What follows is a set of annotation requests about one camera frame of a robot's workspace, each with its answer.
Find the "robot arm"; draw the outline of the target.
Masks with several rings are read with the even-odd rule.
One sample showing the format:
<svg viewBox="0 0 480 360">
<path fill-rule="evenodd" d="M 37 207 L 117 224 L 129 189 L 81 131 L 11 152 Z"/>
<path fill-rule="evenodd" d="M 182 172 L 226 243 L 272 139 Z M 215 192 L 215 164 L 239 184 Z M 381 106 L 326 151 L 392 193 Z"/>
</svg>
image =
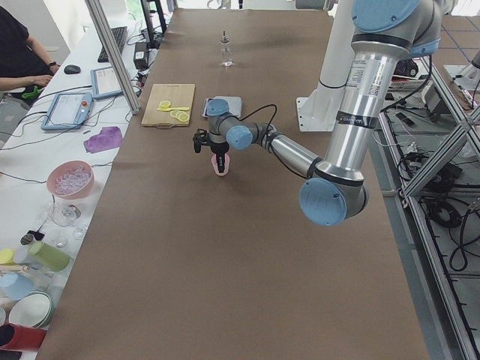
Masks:
<svg viewBox="0 0 480 360">
<path fill-rule="evenodd" d="M 207 146 L 218 173 L 230 149 L 253 144 L 304 179 L 299 203 L 320 226 L 357 215 L 368 203 L 361 167 L 399 61 L 429 56 L 440 42 L 442 18 L 453 1 L 340 1 L 316 90 L 297 110 L 315 131 L 330 131 L 324 157 L 294 142 L 271 123 L 249 123 L 225 100 L 205 105 L 208 128 L 193 136 Z"/>
</svg>

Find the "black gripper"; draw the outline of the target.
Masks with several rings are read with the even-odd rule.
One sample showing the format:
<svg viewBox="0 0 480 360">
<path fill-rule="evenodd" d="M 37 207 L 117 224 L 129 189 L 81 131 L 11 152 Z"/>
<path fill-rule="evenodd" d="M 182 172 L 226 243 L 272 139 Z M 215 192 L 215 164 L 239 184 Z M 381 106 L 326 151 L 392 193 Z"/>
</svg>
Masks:
<svg viewBox="0 0 480 360">
<path fill-rule="evenodd" d="M 209 133 L 209 139 L 211 141 L 211 151 L 213 154 L 213 167 L 215 172 L 224 173 L 226 169 L 226 153 L 227 153 L 227 141 L 224 136 L 216 133 Z"/>
</svg>

